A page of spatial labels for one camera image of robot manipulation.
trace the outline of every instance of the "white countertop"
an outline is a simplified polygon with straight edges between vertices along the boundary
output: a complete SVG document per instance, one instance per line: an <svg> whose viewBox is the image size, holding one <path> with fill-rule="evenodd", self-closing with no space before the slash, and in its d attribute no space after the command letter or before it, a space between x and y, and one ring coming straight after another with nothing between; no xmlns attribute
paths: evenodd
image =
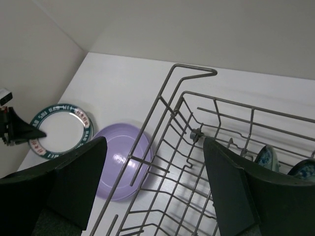
<svg viewBox="0 0 315 236"><path fill-rule="evenodd" d="M121 121L141 127L172 65L172 62L88 53L60 102L75 104L85 110L94 122L95 132ZM217 76L203 79L201 84L191 81L181 90L191 89L228 100L315 118L315 81L219 68L217 70ZM169 95L179 78L189 73L181 69L177 71L165 89L165 94ZM153 116L146 132L152 134L158 118L159 114ZM293 132L298 131L300 126L290 129ZM45 159L30 150L19 170L44 161ZM147 196L139 196L136 201L145 205ZM89 235L104 202L103 199L95 198L88 229L82 235ZM118 214L113 231L116 233L128 203L128 200L112 202L95 235L105 235L114 215Z"/></svg>

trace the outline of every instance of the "black mount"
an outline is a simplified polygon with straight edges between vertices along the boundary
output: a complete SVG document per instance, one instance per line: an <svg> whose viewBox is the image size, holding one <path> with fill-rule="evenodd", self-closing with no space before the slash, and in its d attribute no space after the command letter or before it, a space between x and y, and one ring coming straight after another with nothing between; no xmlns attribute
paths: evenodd
<svg viewBox="0 0 315 236"><path fill-rule="evenodd" d="M8 146L22 144L30 139L46 137L46 134L23 121L13 107L0 108L0 137Z"/></svg>

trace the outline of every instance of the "wire tine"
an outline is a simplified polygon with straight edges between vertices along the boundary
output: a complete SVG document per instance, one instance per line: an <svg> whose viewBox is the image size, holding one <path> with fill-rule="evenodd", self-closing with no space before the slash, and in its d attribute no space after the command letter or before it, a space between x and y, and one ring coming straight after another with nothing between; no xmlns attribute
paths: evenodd
<svg viewBox="0 0 315 236"><path fill-rule="evenodd" d="M190 175L192 175L192 176L195 176L195 177L197 177L197 178L199 178L199 179L202 179L203 181L206 181L206 182L208 182L208 179L206 179L206 178L204 178L204 177L199 177L197 174L195 174L195 173L192 173L192 172L189 172L189 171L187 171L186 169L184 169L184 172L185 173L188 173L188 174L190 174ZM153 174L153 175L155 175L155 176L158 176L158 177L161 177L161 178L165 178L165 179L168 179L168 180L170 180L170 181L176 181L176 180L174 180L174 179L172 179L172 178L169 178L169 177L164 177L163 175L160 175L160 174L157 174L157 173L154 173L154 172L151 172L151 171L148 171L148 173L150 173L150 174Z"/></svg>
<svg viewBox="0 0 315 236"><path fill-rule="evenodd" d="M218 225L218 224L216 224L216 227L215 227L215 230L213 230L213 234L212 234L212 236L216 236L217 231L218 231L218 228L219 228L219 225Z"/></svg>
<svg viewBox="0 0 315 236"><path fill-rule="evenodd" d="M179 114L179 116L182 118L182 120L183 120L185 123L187 123L187 121L186 121L185 117L183 116L183 114L181 113L181 111L178 111L177 114ZM191 127L188 123L187 123L187 125L188 125L188 128L189 128L190 130L192 130L192 127Z"/></svg>
<svg viewBox="0 0 315 236"><path fill-rule="evenodd" d="M129 214L138 214L138 213L145 213L145 212L160 212L164 214L164 211L158 210L158 209L153 209L153 210L133 210Z"/></svg>
<svg viewBox="0 0 315 236"><path fill-rule="evenodd" d="M157 169L159 169L159 170L161 170L161 171L165 171L165 172L169 173L169 170L166 170L166 169L164 169L164 168L162 168L162 167L160 167L160 166L158 166L158 165L156 165L156 164L154 164L154 163L151 163L151 162L149 162L149 161L145 161L145 160L143 160L143 159L141 159L141 158L139 158L139 157L131 156L130 158L131 158L132 160L141 162L141 163L146 164L146 165L148 165L148 166L153 166L153 167L155 167L155 168L157 168Z"/></svg>
<svg viewBox="0 0 315 236"><path fill-rule="evenodd" d="M200 223L201 223L203 214L204 214L204 212L205 212L205 210L206 210L206 208L207 208L207 205L208 205L209 199L210 199L210 197L211 197L211 194L212 194L212 191L210 190L209 193L208 193L208 197L207 197L207 199L206 199L205 205L203 206L202 211L201 211L201 214L200 214L200 216L199 216L199 219L198 219L198 222L197 222L195 231L193 232L194 234L196 234L197 231L198 231L199 225L200 225Z"/></svg>
<svg viewBox="0 0 315 236"><path fill-rule="evenodd" d="M218 128L218 126L214 126L214 125L210 125L210 124L203 124L204 126L207 126L207 127L210 127L210 128L215 128L215 129L217 129ZM235 130L231 130L231 129L226 129L226 128L223 128L223 127L221 127L220 128L221 130L223 130L223 131L227 131L227 132L232 132L232 133L235 133L235 134L238 134L238 135L240 135L242 138L244 138L244 139L246 139L247 137L245 137L245 136L243 136L240 132L237 132L237 131L235 131Z"/></svg>
<svg viewBox="0 0 315 236"><path fill-rule="evenodd" d="M184 94L181 94L181 99L182 99L182 102L186 105L186 107L187 107L189 113L192 114L192 118L193 118L196 122L198 122L197 119L196 119L196 117L193 115L193 112L192 112L192 110L190 109L190 107L189 107L187 101L184 99Z"/></svg>
<svg viewBox="0 0 315 236"><path fill-rule="evenodd" d="M163 122L163 120L164 120L164 118L165 118L165 116L166 116L167 110L169 110L169 111L171 112L171 114L172 114L171 118L178 124L178 126L179 126L180 128L182 128L182 126L179 124L179 122L178 122L177 119L175 118L176 114L172 111L172 109L171 109L171 107L170 107L170 104L172 103L172 101L173 101L173 99L174 99L174 97L175 97L175 94L176 94L178 88L179 88L179 85L177 84L177 87L175 88L175 90L174 90L174 92L173 92L173 94L172 94L172 96L171 96L171 98L170 98L170 100L169 100L168 103L167 103L167 102L165 101L165 99L161 96L161 95L162 95L162 92L163 92L163 90L164 90L164 88L160 90L159 95L157 96L157 98L156 98L156 100L155 100L155 102L154 102L152 108L150 109L149 114L148 114L148 116L147 116L147 118L146 118L146 120L145 120L145 122L144 122L144 124L143 124L143 126L142 126L142 128L141 128L141 130L140 130L140 133L138 134L138 136L137 136L137 138L136 138L136 140L135 140L135 142L134 142L134 144L133 144L133 146L132 146L132 148L131 148L131 151L130 151L130 153L129 153L130 155L133 155L133 152L135 151L135 148L136 148L136 144L139 142L140 137L141 137L141 135L142 135L143 132L144 132L144 128L146 127L146 125L147 125L147 123L148 123L148 121L149 121L148 119L151 117L151 115L152 115L152 113L153 113L153 109L156 107L156 105L157 105L157 103L158 103L159 100L161 100L161 101L165 104L166 107L165 107L165 109L164 109L164 112L163 112L163 114L162 114L162 116L161 116L161 118L160 118L158 124L157 124L156 129L154 130L154 133L153 133L153 135L152 135L152 137L151 137L151 139L150 139L149 145L147 146L147 148L146 148L146 150L145 150L145 152L144 152L144 154L143 154L143 159L144 159L144 158L147 156L147 154L149 153L149 150L150 150L150 148L151 148L151 146L152 146L152 144L153 144L153 140L155 139L155 137L156 137L156 135L157 135L157 133L158 133L158 130L159 130L159 128L161 127L162 122ZM138 174L139 174L139 172L140 172L141 167L142 167L142 163L140 163L139 166L137 167L137 170L136 170L136 172L135 172L135 175L133 176L133 178L132 178L132 180L131 180L131 183L130 183L131 186L133 186L134 182L136 181L136 178L138 177Z"/></svg>
<svg viewBox="0 0 315 236"><path fill-rule="evenodd" d="M195 148L196 142L197 142L197 140L194 140L194 141L193 141L193 145L191 146L190 151L189 151L189 154L188 154L187 159L186 159L186 162L190 164L190 169L191 169L192 166L193 166L193 164L189 162L190 159L193 160L193 161L195 161L195 162L198 162L198 163L204 165L204 161L199 161L199 160L196 160L195 158L192 158L192 157L191 157L191 153L192 153L192 150Z"/></svg>
<svg viewBox="0 0 315 236"><path fill-rule="evenodd" d="M172 128L178 135L180 135L180 133L176 130L176 128L175 128L172 124L170 124L170 126L171 126L171 128ZM191 144L190 142L188 142L184 137L182 138L182 140L183 140L186 144L188 144L189 146L192 146L192 144ZM202 147L199 147L199 146L196 146L196 145L195 145L195 148L203 150Z"/></svg>
<svg viewBox="0 0 315 236"><path fill-rule="evenodd" d="M226 148L229 149L231 144L234 144L232 138L228 141Z"/></svg>
<svg viewBox="0 0 315 236"><path fill-rule="evenodd" d="M159 120L159 123L158 123L158 125L157 125L157 128L155 129L155 131L154 131L154 133L153 133L153 135L152 135L152 138L151 138L151 140L150 140L150 143L149 143L147 149L145 150L145 153L144 153L144 155L143 155L143 157L142 157L142 160L143 160L144 157L148 154L148 152L149 152L149 150L150 150L149 147L152 146L153 139L155 138L156 134L158 133L158 129L159 129L159 127L160 127L161 124L162 124L162 118ZM159 149L159 147L160 147L160 145L161 145L161 143L162 143L162 140L164 139L164 136L165 136L165 134L166 134L166 132L167 132L167 129L168 129L168 127L169 127L169 125L170 125L170 123L171 123L172 120L175 120L175 121L176 121L176 119L175 119L174 116L171 116L171 117L170 117L170 119L169 119L169 121L168 121L168 125L166 126L166 128L165 128L165 130L164 130L164 132L163 132L163 134L162 134L162 137L161 137L161 139L160 139L160 141L159 141L159 143L158 143L158 145L157 145L157 149L156 149L155 153L157 153L157 151L158 151L158 149ZM133 176L133 178L132 178L132 180L131 180L131 182L130 182L130 186L133 186L134 182L136 181L136 178L138 177L138 174L139 174L139 172L140 172L141 167L142 167L142 163L140 163L139 166L137 167L137 170L136 170L136 172L135 172L135 174L134 174L134 176Z"/></svg>
<svg viewBox="0 0 315 236"><path fill-rule="evenodd" d="M195 96L199 96L199 97L210 98L212 100L216 99L217 101L220 101L220 102L224 102L224 103L228 103L228 104L232 104L232 105L236 105L236 106L240 106L240 107L255 109L257 111L266 112L266 113L274 114L274 115L281 116L281 117L287 117L287 118L297 119L297 120L301 120L301 121L306 121L306 122L309 122L309 123L315 123L315 119L295 116L295 115L291 115L291 114L287 114L287 113L283 113L283 112L277 112L277 111L273 111L273 110L269 110L269 109L265 109L265 108L261 108L261 107L247 105L247 104L240 103L240 102L234 102L234 101L230 101L230 100L226 100L226 99L222 99L222 98L218 98L218 97L213 97L213 96L209 96L209 95L205 95L205 94L200 94L200 93L197 93L197 92L184 91L183 93L187 93L187 94L191 94L191 95L195 95Z"/></svg>
<svg viewBox="0 0 315 236"><path fill-rule="evenodd" d="M193 146L190 148L190 151L189 151L189 154L188 154L187 158L190 157L190 155L191 155L191 153L192 153L192 150L193 150ZM167 211L167 209L168 209L168 207L169 207L169 205L170 205L170 203L171 203L172 198L178 199L174 194L175 194L177 185L178 185L178 183L179 183L179 181L180 181L180 179L181 179L181 177L182 177L182 175L183 175L183 172L184 172L184 170L182 170L181 173L180 173L179 176L178 176L178 179L177 179L177 181L176 181L176 184L175 184L175 186L174 186L174 188L173 188L173 191L172 191L172 193L171 193L171 195L170 195L171 197L169 198L169 200L168 200L168 202L167 202L167 204L166 204L165 211ZM164 219L164 215L161 217L161 219L160 219L160 221L159 221L159 223L158 223L159 226L161 225L163 219Z"/></svg>
<svg viewBox="0 0 315 236"><path fill-rule="evenodd" d="M169 163L171 166L174 166L175 168L177 168L177 169L179 169L179 170L181 170L181 169L184 168L184 167L191 168L191 167L188 166L188 165L184 165L183 167L179 167L179 166L173 164L172 162L167 161L167 160L164 159L163 157L160 157L159 155L156 155L156 157L157 157L158 159L162 160L162 161L165 161L166 163Z"/></svg>
<svg viewBox="0 0 315 236"><path fill-rule="evenodd" d="M205 168L205 164L202 165L202 167L201 167L201 169L200 169L200 172L199 172L199 175L202 174L204 168ZM191 188L191 194L190 194L190 196L189 196L187 205L186 205L186 207L185 207L185 210L184 210L184 212L183 212L183 216L182 216L182 218L181 218L181 221L180 221L179 226L177 227L177 230L176 230L175 235L178 234L179 229L181 228L181 224L183 223L184 217L186 216L188 207L189 207L189 205L190 205L190 202L191 202L191 200L192 200L193 194L194 194L194 192L195 192L195 190L196 190L196 188L197 188L198 183L199 183L199 179L196 180L194 187Z"/></svg>
<svg viewBox="0 0 315 236"><path fill-rule="evenodd" d="M218 138L216 138L216 140L218 140L218 141L220 141L220 142L223 142L223 143L227 143L228 144L228 141L226 141L226 140L223 140L223 139L218 139ZM233 145L233 146L235 146L237 149L239 149L239 150L243 150L241 147L239 147L237 144L235 144L235 143L231 143L230 145Z"/></svg>
<svg viewBox="0 0 315 236"><path fill-rule="evenodd" d="M221 117L220 117L220 112L219 112L217 101L215 99L213 99L213 103L215 105L215 108L216 108L216 111L217 111L218 120L219 120L219 125L218 125L218 128L217 128L216 134L214 136L214 138L216 138L218 136L218 134L219 134L222 122L221 122Z"/></svg>
<svg viewBox="0 0 315 236"><path fill-rule="evenodd" d="M169 196L171 196L171 198L175 198L176 200L180 201L181 203L183 203L183 204L185 204L185 205L188 205L188 206L191 207L193 210L195 210L195 211L201 213L201 211L200 211L199 209L195 208L195 207L192 206L192 205L189 205L189 204L188 204L187 202L185 202L183 199L181 199L181 198L175 196L175 195L172 194L172 193L169 193L169 192L166 192L166 191L157 191L157 190L154 190L154 189L147 189L147 188L143 188L143 189L141 189L141 190L144 190L144 191L147 191L147 192L163 193L163 194L169 195Z"/></svg>
<svg viewBox="0 0 315 236"><path fill-rule="evenodd" d="M216 114L216 112L211 111L211 110L207 110L207 109L204 109L204 108L199 108L199 110L202 110L202 111L205 111L205 112L209 112L209 113L212 113L212 114ZM226 117L226 118L229 118L229 119L234 119L234 120L241 121L241 122L244 122L244 123L250 123L249 120L241 119L241 118L238 118L238 117L234 117L234 116L230 116L230 115L226 115L226 114L222 114L222 113L220 113L220 115L222 117ZM285 133L285 134L288 134L288 135L291 135L291 136L294 136L294 137L298 137L298 138L302 138L302 139L306 139L306 140L310 140L310 141L314 141L315 142L315 138L308 137L308 136L301 135L301 134L297 134L297 133L293 133L293 132L286 131L286 130L283 130L283 129L278 129L278 128L275 128L275 127L272 127L272 126L269 126L269 125L260 124L260 123L256 123L256 122L253 122L253 125L256 125L256 126L259 126L259 127L262 127L262 128L274 130L274 131L277 131L277 132L280 132L280 133Z"/></svg>
<svg viewBox="0 0 315 236"><path fill-rule="evenodd" d="M177 148L175 148L173 145L171 145L167 140L163 139L163 141L169 145L175 152L177 152L178 154L182 155L183 157L188 157L187 155L183 154L182 152L178 151Z"/></svg>
<svg viewBox="0 0 315 236"><path fill-rule="evenodd" d="M174 180L174 179L172 179L172 178L170 178L170 177L164 177L164 176L162 176L162 175L159 175L159 174L153 173L153 172L150 172L150 173L153 174L153 175L156 175L156 176L158 176L158 177L165 178L165 179L167 179L167 180L169 180L169 181L176 182L176 180Z"/></svg>
<svg viewBox="0 0 315 236"><path fill-rule="evenodd" d="M184 131L184 128L182 127L182 125L179 123L179 121L176 119L176 115L177 115L177 112L174 112L172 110L172 108L167 104L167 102L165 101L165 99L163 97L160 97L160 100L161 102L166 106L166 108L169 110L169 112L172 114L173 116L173 120L177 123L177 125L179 126L179 128Z"/></svg>
<svg viewBox="0 0 315 236"><path fill-rule="evenodd" d="M263 144L263 145L267 145L268 144L268 143L265 143L265 142L258 141L256 139L251 139L251 141L255 142L255 143L258 143L258 144ZM297 153L297 152L294 152L294 151L290 151L290 150L284 149L284 148L276 146L276 145L272 145L272 147L274 149L285 151L285 152L288 152L288 153L291 153L291 154L294 154L294 155L297 155L297 156L301 156L301 157L304 157L304 158L309 158L309 156L306 156L306 155L303 155L303 154L300 154L300 153Z"/></svg>
<svg viewBox="0 0 315 236"><path fill-rule="evenodd" d="M247 150L247 145L248 145L248 143L250 142L250 139L251 139L251 135L252 135L252 124L253 124L253 119L254 119L254 111L255 111L254 109L252 109L252 111L251 111L250 132L249 132L248 137L247 137L247 139L246 139L245 146L244 146L244 148L243 148L243 150L242 150L242 152L241 152L241 156L244 156L244 155L245 155L246 150Z"/></svg>
<svg viewBox="0 0 315 236"><path fill-rule="evenodd" d="M110 227L108 228L106 236L110 236L110 233L112 232L112 230L116 224L117 219L118 219L118 215L115 215L112 223L110 224Z"/></svg>

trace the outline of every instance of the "blue and white dish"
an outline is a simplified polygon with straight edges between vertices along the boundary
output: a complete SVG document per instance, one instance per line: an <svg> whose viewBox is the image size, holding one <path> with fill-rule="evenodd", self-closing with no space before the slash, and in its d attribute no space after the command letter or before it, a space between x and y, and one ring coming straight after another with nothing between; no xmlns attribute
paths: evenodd
<svg viewBox="0 0 315 236"><path fill-rule="evenodd" d="M94 129L88 115L72 104L56 104L40 111L31 125L47 137L29 140L31 149L39 156L54 159L87 143Z"/></svg>
<svg viewBox="0 0 315 236"><path fill-rule="evenodd" d="M268 170L279 172L279 162L275 149L271 145L264 146L258 153L255 163Z"/></svg>
<svg viewBox="0 0 315 236"><path fill-rule="evenodd" d="M289 171L288 175L315 182L315 160L307 159L300 161Z"/></svg>

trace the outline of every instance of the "dish rack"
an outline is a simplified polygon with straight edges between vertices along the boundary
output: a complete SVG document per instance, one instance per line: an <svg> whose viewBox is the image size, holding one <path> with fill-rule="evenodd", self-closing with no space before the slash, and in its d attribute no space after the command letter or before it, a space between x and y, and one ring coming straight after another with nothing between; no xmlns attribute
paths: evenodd
<svg viewBox="0 0 315 236"><path fill-rule="evenodd" d="M191 70L193 74L181 78L166 100L165 88L177 68ZM259 150L270 144L277 152L283 173L298 161L314 157L315 139L286 129L293 123L301 127L306 124L309 129L315 124L313 119L201 94L192 91L193 86L179 93L179 88L188 81L216 75L217 71L210 68L184 64L172 66L90 236L95 234L106 215L111 197L131 159L140 163L130 180L131 185L141 168L148 167L147 172L131 197L125 215L114 216L106 235L219 235L203 158L204 137L215 138L249 160L254 160ZM143 157L135 157L133 152L137 143L156 110L160 110L161 115L149 146ZM151 148L154 155L151 162L147 162L144 159ZM147 204L136 207L144 199ZM114 231L118 217L122 217L122 221Z"/></svg>

